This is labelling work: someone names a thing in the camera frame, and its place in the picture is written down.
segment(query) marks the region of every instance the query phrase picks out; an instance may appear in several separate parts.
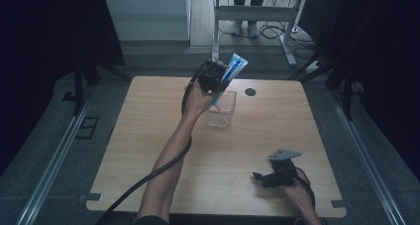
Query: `table surface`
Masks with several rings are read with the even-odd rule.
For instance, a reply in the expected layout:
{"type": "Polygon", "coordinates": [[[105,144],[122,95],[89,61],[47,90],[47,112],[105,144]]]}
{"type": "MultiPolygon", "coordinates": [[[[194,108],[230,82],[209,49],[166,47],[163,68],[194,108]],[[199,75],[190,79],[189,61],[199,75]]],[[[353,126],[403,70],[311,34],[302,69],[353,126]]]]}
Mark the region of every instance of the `table surface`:
{"type": "MultiPolygon", "coordinates": [[[[181,117],[185,77],[137,76],[128,91],[114,132],[87,201],[90,210],[106,210],[128,188],[146,176],[181,117]]],[[[230,128],[198,120],[192,147],[175,192],[171,213],[297,216],[284,195],[263,188],[253,171],[272,173],[268,156],[277,149],[302,153],[292,161],[305,170],[321,217],[344,217],[334,208],[342,196],[322,144],[302,85],[297,81],[234,79],[237,92],[230,128]],[[248,96],[247,88],[257,94],[248,96]]],[[[145,185],[116,210],[137,211],[145,185]]]]}

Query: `toothpaste tube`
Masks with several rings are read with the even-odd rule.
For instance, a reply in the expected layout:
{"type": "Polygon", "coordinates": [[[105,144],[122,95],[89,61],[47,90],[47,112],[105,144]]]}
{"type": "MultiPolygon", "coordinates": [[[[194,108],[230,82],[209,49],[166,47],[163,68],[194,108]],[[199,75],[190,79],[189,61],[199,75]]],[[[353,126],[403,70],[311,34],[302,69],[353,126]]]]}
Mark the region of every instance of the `toothpaste tube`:
{"type": "MultiPolygon", "coordinates": [[[[237,54],[233,54],[231,61],[229,62],[229,68],[226,70],[225,74],[222,77],[222,82],[226,81],[232,81],[232,79],[235,78],[235,76],[238,75],[239,72],[248,64],[248,61],[244,58],[238,56],[237,54]]],[[[223,92],[217,96],[212,104],[216,105],[219,101],[220,97],[222,96],[223,92]]]]}

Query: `gray floor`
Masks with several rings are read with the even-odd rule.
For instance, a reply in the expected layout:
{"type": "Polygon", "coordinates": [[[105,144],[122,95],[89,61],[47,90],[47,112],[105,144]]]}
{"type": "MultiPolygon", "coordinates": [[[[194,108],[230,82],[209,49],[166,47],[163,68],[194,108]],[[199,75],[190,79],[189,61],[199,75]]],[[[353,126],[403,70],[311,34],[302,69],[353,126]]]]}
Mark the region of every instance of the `gray floor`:
{"type": "MultiPolygon", "coordinates": [[[[196,67],[211,55],[210,48],[205,46],[145,47],[136,43],[123,43],[123,52],[127,66],[117,67],[132,76],[139,74],[191,76],[196,67]]],[[[297,70],[288,66],[284,53],[278,45],[271,47],[255,43],[245,47],[241,44],[226,45],[221,48],[221,59],[228,61],[232,53],[237,53],[250,62],[238,78],[284,80],[297,70]]],[[[311,52],[307,51],[302,55],[308,57],[310,54],[311,52]]],[[[306,62],[305,58],[297,57],[296,60],[298,65],[306,62]]],[[[72,142],[47,199],[36,216],[35,224],[94,224],[101,215],[100,212],[86,209],[84,196],[90,191],[130,83],[101,67],[98,67],[98,70],[101,80],[96,85],[92,103],[86,113],[86,116],[99,117],[97,129],[92,139],[76,139],[72,142]]],[[[352,137],[346,130],[346,123],[337,110],[335,96],[339,91],[325,88],[324,82],[327,77],[328,73],[319,75],[304,84],[348,211],[344,218],[327,218],[326,221],[330,225],[391,224],[358,156],[352,137]]],[[[54,97],[48,109],[19,155],[0,178],[1,224],[16,224],[71,122],[74,105],[72,102],[61,100],[66,91],[73,91],[72,75],[63,77],[55,84],[54,97]]],[[[353,98],[352,115],[353,124],[361,141],[364,142],[406,224],[420,224],[419,181],[374,125],[360,104],[358,96],[353,98]]],[[[187,217],[183,224],[191,224],[194,221],[188,220],[187,217]]],[[[200,222],[216,224],[215,221],[218,220],[214,218],[200,222]]],[[[234,224],[232,220],[223,221],[234,224]]],[[[263,217],[241,221],[243,222],[238,224],[276,223],[263,217]]]]}

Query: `black cable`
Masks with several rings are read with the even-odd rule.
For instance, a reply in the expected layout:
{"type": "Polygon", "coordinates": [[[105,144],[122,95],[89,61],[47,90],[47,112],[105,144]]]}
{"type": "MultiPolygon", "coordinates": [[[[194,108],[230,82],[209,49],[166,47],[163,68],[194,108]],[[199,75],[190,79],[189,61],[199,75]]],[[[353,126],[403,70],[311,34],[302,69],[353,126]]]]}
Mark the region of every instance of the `black cable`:
{"type": "Polygon", "coordinates": [[[305,176],[306,180],[308,181],[308,182],[306,182],[305,179],[299,177],[299,175],[297,175],[295,177],[295,179],[298,180],[300,183],[302,183],[303,186],[306,188],[306,191],[309,193],[309,196],[311,197],[312,206],[315,209],[315,194],[314,194],[314,191],[311,188],[311,182],[309,181],[309,178],[308,178],[308,176],[306,176],[306,173],[305,173],[305,171],[303,171],[303,169],[298,168],[298,167],[295,167],[295,168],[299,169],[303,173],[303,175],[305,176]]]}
{"type": "Polygon", "coordinates": [[[287,5],[287,7],[290,7],[290,3],[291,3],[291,0],[289,0],[289,4],[287,5]]]}
{"type": "Polygon", "coordinates": [[[283,5],[283,0],[280,0],[280,5],[279,6],[281,7],[281,5],[283,5]]]}
{"type": "Polygon", "coordinates": [[[273,2],[272,2],[272,6],[275,6],[275,4],[277,3],[277,0],[274,0],[273,2]]]}
{"type": "Polygon", "coordinates": [[[265,6],[268,4],[268,2],[269,2],[269,0],[266,0],[266,2],[265,2],[265,6]]]}
{"type": "Polygon", "coordinates": [[[285,33],[285,31],[283,31],[283,29],[281,29],[280,27],[276,26],[276,25],[270,25],[269,22],[265,22],[261,27],[260,27],[260,35],[262,35],[263,37],[265,37],[266,39],[277,39],[279,38],[283,33],[285,33]],[[274,33],[274,36],[268,36],[265,34],[265,31],[271,31],[272,33],[274,33]]]}
{"type": "Polygon", "coordinates": [[[221,30],[221,29],[220,29],[220,27],[219,27],[219,31],[220,31],[220,32],[222,32],[222,34],[233,35],[233,36],[235,36],[235,37],[241,37],[241,38],[244,38],[244,39],[254,39],[254,37],[250,37],[250,36],[244,36],[244,35],[234,35],[234,34],[232,34],[232,33],[227,33],[227,32],[225,32],[225,31],[221,30]]]}
{"type": "Polygon", "coordinates": [[[291,36],[290,36],[290,40],[295,46],[304,47],[310,50],[315,50],[318,48],[315,44],[308,44],[308,43],[314,43],[313,41],[310,41],[310,40],[300,40],[300,39],[293,38],[291,36]]]}

